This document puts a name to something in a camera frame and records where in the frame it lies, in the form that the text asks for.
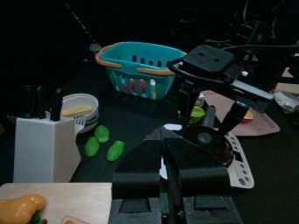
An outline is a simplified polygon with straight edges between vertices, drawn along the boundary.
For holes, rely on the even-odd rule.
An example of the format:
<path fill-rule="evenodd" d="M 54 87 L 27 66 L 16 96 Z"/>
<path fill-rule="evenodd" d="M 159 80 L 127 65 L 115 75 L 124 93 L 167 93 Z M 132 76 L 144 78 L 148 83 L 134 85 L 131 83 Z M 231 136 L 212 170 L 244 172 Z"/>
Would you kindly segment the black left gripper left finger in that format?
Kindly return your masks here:
<path fill-rule="evenodd" d="M 112 176 L 108 224 L 162 224 L 160 130 L 120 159 Z"/>

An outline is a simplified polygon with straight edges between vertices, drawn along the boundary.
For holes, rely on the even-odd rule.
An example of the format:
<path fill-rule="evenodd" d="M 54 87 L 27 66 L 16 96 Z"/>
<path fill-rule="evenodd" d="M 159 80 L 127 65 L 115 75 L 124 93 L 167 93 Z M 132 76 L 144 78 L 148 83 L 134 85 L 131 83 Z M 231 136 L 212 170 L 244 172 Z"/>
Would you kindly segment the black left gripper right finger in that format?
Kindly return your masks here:
<path fill-rule="evenodd" d="M 170 224 L 243 224 L 226 166 L 182 138 L 163 140 Z"/>

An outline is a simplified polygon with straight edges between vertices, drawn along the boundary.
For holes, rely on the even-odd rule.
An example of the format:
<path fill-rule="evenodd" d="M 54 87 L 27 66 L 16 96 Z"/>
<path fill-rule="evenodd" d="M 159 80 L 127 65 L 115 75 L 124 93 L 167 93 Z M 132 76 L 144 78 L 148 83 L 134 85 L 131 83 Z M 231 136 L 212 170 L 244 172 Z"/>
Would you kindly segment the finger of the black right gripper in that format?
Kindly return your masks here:
<path fill-rule="evenodd" d="M 187 80 L 182 83 L 178 93 L 179 111 L 182 118 L 182 126 L 186 127 L 192 114 L 192 108 L 199 98 L 200 90 Z"/>
<path fill-rule="evenodd" d="M 240 101 L 235 101 L 219 126 L 218 134 L 220 136 L 226 136 L 227 133 L 234 130 L 234 128 L 242 122 L 247 112 L 248 105 Z"/>

